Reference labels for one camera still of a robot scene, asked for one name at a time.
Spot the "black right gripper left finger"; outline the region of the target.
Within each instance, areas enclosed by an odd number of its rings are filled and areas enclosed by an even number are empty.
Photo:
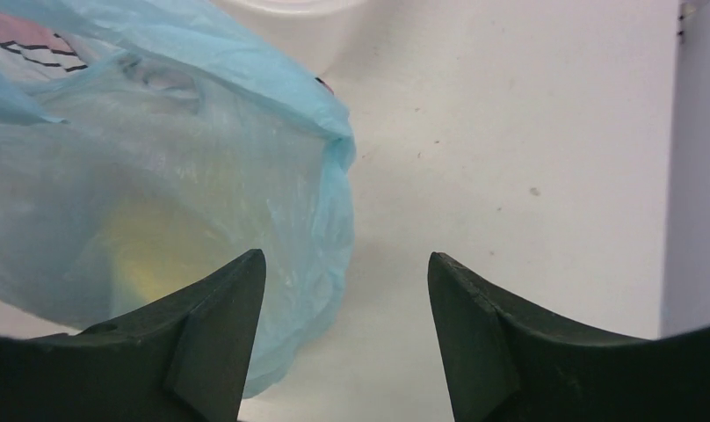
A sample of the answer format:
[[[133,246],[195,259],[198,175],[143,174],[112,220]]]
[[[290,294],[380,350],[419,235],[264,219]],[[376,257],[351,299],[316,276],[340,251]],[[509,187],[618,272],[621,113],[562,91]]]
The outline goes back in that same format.
[[[266,275],[259,249],[76,335],[0,336],[0,421],[234,421]]]

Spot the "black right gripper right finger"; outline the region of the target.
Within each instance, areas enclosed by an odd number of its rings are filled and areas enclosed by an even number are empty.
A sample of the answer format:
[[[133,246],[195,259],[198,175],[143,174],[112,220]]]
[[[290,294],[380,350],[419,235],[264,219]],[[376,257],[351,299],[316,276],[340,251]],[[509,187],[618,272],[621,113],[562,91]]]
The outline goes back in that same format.
[[[654,340],[605,331],[442,252],[427,282],[457,421],[710,421],[710,326]]]

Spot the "light blue plastic bag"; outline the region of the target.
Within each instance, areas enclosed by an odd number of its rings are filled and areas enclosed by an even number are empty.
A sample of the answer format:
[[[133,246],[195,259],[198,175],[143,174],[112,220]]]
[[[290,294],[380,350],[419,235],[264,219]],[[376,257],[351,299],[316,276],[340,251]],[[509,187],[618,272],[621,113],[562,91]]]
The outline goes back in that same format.
[[[123,200],[171,201],[265,255],[254,397],[336,318],[355,155],[344,105],[208,1],[0,1],[11,306],[74,329],[116,317],[99,231]]]

